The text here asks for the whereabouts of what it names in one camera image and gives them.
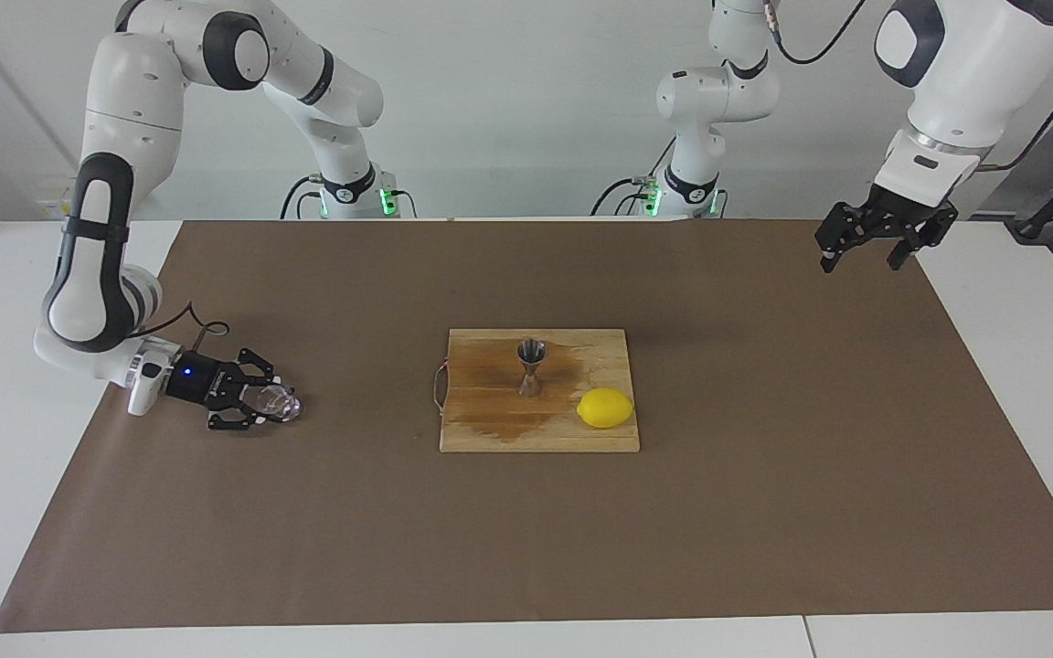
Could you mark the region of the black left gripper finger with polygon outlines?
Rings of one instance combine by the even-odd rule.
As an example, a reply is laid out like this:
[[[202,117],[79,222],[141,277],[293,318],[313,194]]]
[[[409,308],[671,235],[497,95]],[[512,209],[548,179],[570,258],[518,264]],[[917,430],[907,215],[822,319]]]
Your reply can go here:
[[[820,267],[831,274],[845,253],[866,242],[865,211],[847,203],[834,204],[815,230],[814,238],[822,251]]]
[[[896,241],[894,250],[888,255],[888,266],[892,271],[899,271],[915,251],[931,250],[937,245],[939,245],[939,220],[928,219],[919,228],[903,230],[903,236]]]

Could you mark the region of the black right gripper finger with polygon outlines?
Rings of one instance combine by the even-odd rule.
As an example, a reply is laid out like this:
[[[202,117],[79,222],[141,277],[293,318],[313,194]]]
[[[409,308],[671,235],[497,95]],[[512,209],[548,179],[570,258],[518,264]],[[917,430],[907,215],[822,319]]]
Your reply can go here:
[[[269,416],[239,403],[229,408],[208,408],[208,430],[250,430],[271,422]]]
[[[274,374],[274,366],[254,350],[241,348],[231,379],[239,385],[279,385],[281,379]]]

